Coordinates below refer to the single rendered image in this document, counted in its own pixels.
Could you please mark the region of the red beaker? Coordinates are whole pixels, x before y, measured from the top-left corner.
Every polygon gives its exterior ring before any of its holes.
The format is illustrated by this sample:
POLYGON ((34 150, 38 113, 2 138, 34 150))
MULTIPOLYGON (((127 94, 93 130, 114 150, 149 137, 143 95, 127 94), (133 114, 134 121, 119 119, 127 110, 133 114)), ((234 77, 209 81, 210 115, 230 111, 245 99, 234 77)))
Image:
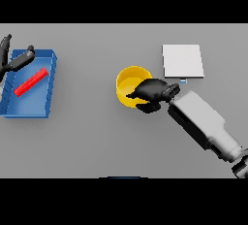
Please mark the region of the red beaker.
POLYGON ((38 72, 32 75, 30 78, 25 80, 22 84, 20 84, 15 90, 14 95, 19 97, 31 87, 33 87, 37 82, 42 80, 45 76, 48 75, 48 71, 46 68, 41 68, 38 72))

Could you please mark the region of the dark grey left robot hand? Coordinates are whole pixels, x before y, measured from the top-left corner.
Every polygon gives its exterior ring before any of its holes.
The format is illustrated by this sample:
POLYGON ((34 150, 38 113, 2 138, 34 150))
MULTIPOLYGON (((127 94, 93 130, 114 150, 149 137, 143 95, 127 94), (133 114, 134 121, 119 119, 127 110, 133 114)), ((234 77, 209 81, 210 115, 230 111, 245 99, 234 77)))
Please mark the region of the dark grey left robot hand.
POLYGON ((29 46, 23 54, 20 54, 12 61, 8 61, 11 38, 12 35, 9 34, 0 42, 0 82, 3 80, 6 73, 17 72, 35 59, 34 47, 29 46))

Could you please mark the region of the yellow bowl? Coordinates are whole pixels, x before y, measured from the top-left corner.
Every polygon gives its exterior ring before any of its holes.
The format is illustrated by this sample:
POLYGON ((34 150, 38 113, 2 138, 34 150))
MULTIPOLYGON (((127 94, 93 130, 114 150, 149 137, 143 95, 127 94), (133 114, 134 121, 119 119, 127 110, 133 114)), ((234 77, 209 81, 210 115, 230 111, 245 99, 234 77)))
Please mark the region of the yellow bowl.
POLYGON ((135 88, 144 80, 151 79, 151 74, 141 66, 129 66, 120 71, 116 77, 116 96, 118 101, 127 108, 134 109, 136 104, 145 104, 139 98, 128 98, 135 88))

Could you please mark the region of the blue tray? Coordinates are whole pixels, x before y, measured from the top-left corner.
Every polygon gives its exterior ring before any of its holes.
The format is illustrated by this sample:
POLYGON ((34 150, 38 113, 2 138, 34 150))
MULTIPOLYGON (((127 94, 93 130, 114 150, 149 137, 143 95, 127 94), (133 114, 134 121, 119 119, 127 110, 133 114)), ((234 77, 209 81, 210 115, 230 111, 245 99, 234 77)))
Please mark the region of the blue tray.
POLYGON ((36 49, 35 58, 17 72, 6 74, 0 116, 48 118, 57 57, 53 49, 36 49))

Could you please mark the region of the flat pale square scale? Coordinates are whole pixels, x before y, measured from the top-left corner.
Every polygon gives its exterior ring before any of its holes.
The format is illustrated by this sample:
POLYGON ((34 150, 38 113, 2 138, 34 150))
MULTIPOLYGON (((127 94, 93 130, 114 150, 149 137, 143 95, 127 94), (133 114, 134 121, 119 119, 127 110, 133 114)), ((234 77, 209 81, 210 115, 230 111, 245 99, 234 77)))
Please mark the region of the flat pale square scale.
POLYGON ((162 45, 164 77, 166 79, 203 79, 199 45, 162 45))

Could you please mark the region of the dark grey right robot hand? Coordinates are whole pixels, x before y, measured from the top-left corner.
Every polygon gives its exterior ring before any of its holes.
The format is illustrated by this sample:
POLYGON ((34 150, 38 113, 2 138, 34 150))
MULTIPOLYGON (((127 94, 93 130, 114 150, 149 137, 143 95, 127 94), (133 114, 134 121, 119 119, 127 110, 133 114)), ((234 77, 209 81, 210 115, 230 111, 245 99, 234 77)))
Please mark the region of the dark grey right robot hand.
POLYGON ((127 97, 144 100, 145 104, 136 104, 136 108, 143 113, 154 113, 161 109, 161 102, 169 103, 179 91, 178 83, 168 84, 159 79, 146 79, 127 97))

